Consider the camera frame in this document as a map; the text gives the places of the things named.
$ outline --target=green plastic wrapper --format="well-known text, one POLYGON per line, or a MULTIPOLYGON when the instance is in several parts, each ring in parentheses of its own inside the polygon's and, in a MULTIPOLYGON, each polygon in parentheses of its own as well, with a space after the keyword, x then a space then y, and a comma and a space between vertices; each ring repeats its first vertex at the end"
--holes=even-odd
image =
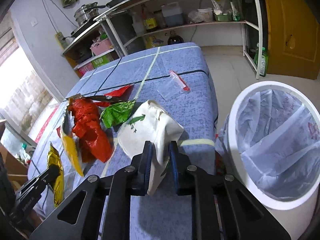
POLYGON ((136 100, 130 100, 108 106, 103 110, 100 116, 104 125, 107 128, 110 128, 113 125, 126 122, 131 114, 135 102, 136 100))

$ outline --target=yellow door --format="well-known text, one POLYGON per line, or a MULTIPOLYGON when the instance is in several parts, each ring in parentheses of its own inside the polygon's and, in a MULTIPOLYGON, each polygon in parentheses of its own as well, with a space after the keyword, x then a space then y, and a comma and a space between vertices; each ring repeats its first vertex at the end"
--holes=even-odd
POLYGON ((266 0, 268 73, 316 79, 319 24, 304 0, 266 0))

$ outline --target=yellow snack bag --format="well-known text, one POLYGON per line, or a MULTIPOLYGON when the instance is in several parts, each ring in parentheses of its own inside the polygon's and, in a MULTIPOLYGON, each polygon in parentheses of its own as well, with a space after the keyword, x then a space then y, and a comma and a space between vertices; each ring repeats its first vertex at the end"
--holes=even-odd
POLYGON ((62 167, 61 159, 59 156, 59 152, 53 147, 52 143, 50 142, 50 149, 48 152, 48 163, 47 163, 48 168, 52 164, 58 166, 60 169, 60 173, 57 179, 54 182, 50 183, 53 189, 53 194, 54 194, 54 206, 57 207, 63 201, 64 174, 63 174, 63 167, 62 167))
POLYGON ((73 136, 72 133, 74 121, 71 112, 68 110, 68 106, 69 105, 67 105, 66 112, 62 119, 62 124, 60 127, 60 137, 62 140, 63 148, 71 162, 71 165, 75 168, 79 175, 83 177, 84 174, 81 168, 82 161, 79 159, 80 153, 78 152, 76 146, 77 137, 73 136))

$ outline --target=white wall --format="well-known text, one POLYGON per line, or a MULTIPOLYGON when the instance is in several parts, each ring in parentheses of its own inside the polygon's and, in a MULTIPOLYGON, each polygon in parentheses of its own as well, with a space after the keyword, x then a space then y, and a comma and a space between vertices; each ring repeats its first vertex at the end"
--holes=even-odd
MULTIPOLYGON (((233 0, 236 8, 240 8, 239 0, 233 0)), ((161 9, 161 5, 170 2, 179 2, 184 14, 190 11, 197 10, 198 8, 213 8, 211 0, 153 0, 146 3, 150 11, 161 9)), ((180 28, 175 32, 180 35, 185 42, 189 42, 196 27, 180 28)), ((167 43, 169 36, 164 36, 164 33, 157 33, 157 38, 167 43)), ((216 45, 234 45, 242 46, 242 33, 240 24, 217 24, 217 25, 204 25, 198 26, 192 41, 199 46, 216 46, 216 45)))
MULTIPOLYGON (((49 0, 44 0, 53 24, 69 36, 76 28, 49 0)), ((62 8, 60 0, 53 0, 59 8, 74 22, 75 11, 83 4, 98 2, 106 4, 110 0, 79 0, 74 5, 62 8)), ((62 49, 55 40, 55 30, 44 10, 41 0, 15 0, 10 8, 15 30, 15 36, 35 68, 37 74, 44 81, 52 95, 61 100, 79 80, 67 60, 61 56, 62 49), (31 26, 35 17, 38 24, 31 26)))

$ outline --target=wall outlet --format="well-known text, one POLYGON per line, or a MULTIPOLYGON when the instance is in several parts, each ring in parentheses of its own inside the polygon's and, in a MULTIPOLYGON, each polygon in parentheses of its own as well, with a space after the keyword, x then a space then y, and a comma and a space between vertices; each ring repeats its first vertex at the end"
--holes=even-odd
POLYGON ((62 32, 56 33, 54 37, 56 38, 58 44, 62 49, 65 49, 66 47, 68 47, 67 41, 64 39, 62 32))

